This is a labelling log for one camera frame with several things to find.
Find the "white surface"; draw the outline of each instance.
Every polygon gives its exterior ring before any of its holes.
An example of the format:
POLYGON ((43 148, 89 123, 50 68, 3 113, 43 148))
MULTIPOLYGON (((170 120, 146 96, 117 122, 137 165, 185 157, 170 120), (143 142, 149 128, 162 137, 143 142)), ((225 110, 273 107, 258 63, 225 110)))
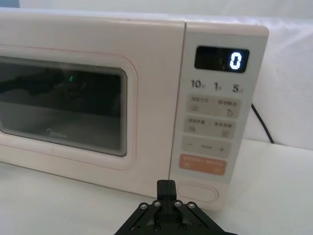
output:
POLYGON ((171 14, 313 17, 311 0, 20 0, 23 8, 171 14))
MULTIPOLYGON (((313 151, 243 141, 221 227, 240 235, 312 235, 313 151)), ((4 235, 112 235, 152 198, 0 164, 4 235)))

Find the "microwave window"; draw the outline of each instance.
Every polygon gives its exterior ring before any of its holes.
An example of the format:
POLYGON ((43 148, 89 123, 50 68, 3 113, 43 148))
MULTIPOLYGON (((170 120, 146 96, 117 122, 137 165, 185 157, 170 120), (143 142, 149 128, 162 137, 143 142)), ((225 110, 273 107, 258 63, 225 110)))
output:
POLYGON ((0 130, 126 155, 127 76, 120 68, 0 57, 0 130))

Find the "microwave oven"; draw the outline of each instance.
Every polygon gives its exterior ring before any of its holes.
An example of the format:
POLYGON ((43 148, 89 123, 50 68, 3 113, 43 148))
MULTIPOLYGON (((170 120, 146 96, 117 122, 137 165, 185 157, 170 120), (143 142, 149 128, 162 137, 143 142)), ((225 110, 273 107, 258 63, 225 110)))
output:
POLYGON ((268 40, 259 25, 0 10, 0 161, 222 208, 268 40))

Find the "white backdrop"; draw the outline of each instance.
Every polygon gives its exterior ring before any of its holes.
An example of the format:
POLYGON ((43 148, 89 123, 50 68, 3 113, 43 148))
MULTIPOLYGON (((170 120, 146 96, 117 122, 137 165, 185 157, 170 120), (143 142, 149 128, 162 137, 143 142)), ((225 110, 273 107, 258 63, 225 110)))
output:
MULTIPOLYGON (((20 0, 21 7, 97 11, 142 11, 210 15, 279 16, 206 17, 176 19, 262 24, 270 29, 268 47, 256 87, 254 104, 274 140, 283 145, 313 149, 313 1, 312 0, 20 0)), ((145 14, 133 17, 164 18, 145 14)), ((244 138, 268 141, 250 112, 244 138)))
POLYGON ((312 0, 20 0, 21 7, 225 16, 313 17, 312 0))

